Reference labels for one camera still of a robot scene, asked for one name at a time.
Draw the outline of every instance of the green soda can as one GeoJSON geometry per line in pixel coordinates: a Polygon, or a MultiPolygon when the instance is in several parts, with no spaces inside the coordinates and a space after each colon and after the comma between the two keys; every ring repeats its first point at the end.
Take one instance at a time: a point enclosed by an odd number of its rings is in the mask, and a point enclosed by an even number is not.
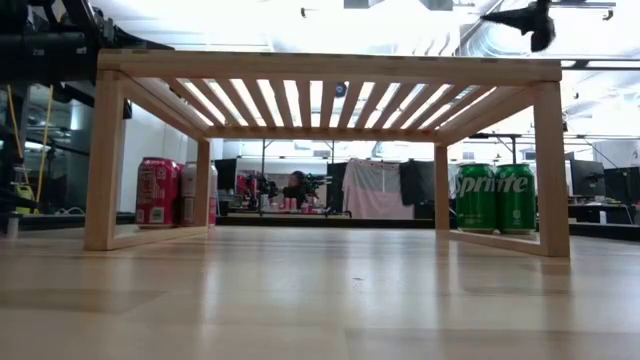
{"type": "Polygon", "coordinates": [[[456,176],[456,213],[462,231],[492,233],[496,229],[494,175],[488,164],[460,165],[456,176]]]}
{"type": "Polygon", "coordinates": [[[527,234],[534,231],[536,229],[536,185],[529,165],[500,165],[495,179],[500,232],[527,234]]]}

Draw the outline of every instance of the wooden floor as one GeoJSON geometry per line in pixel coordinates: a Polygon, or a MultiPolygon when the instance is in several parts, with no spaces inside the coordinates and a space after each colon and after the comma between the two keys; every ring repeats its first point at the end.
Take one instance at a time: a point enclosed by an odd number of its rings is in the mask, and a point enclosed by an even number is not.
{"type": "Polygon", "coordinates": [[[640,359],[640,243],[546,259],[425,230],[0,241],[2,360],[640,359]]]}

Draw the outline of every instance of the wooden leg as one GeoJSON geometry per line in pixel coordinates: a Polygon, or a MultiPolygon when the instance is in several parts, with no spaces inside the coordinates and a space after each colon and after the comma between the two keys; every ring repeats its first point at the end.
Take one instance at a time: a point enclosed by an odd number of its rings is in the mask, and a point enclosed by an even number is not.
{"type": "Polygon", "coordinates": [[[209,176],[211,174],[210,149],[211,147],[208,140],[198,141],[194,226],[209,225],[209,176]]]}
{"type": "Polygon", "coordinates": [[[436,231],[449,230],[449,165],[447,147],[435,146],[436,231]]]}
{"type": "Polygon", "coordinates": [[[95,99],[84,248],[109,250],[115,235],[124,126],[119,73],[98,72],[95,99]]]}
{"type": "Polygon", "coordinates": [[[547,256],[568,257],[569,216],[560,84],[541,83],[533,93],[540,245],[547,256]]]}

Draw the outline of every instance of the soda can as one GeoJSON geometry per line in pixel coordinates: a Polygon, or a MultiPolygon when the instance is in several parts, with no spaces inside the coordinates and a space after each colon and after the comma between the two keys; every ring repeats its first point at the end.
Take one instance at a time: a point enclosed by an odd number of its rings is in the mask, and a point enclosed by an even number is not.
{"type": "Polygon", "coordinates": [[[535,177],[528,164],[500,165],[496,171],[498,230],[527,234],[536,229],[535,177]]]}
{"type": "Polygon", "coordinates": [[[496,229],[494,174],[488,164],[460,165],[456,175],[456,214],[460,230],[492,233],[496,229]]]}

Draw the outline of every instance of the sprite logo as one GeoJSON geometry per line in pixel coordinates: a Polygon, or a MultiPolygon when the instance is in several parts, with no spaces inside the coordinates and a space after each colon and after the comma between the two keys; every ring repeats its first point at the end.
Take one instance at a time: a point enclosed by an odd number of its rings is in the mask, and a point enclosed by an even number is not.
{"type": "Polygon", "coordinates": [[[478,178],[456,177],[456,194],[459,198],[463,198],[465,194],[470,192],[515,192],[521,193],[529,186],[529,179],[526,177],[516,177],[514,174],[506,176],[502,173],[497,178],[482,176],[478,178]]]}

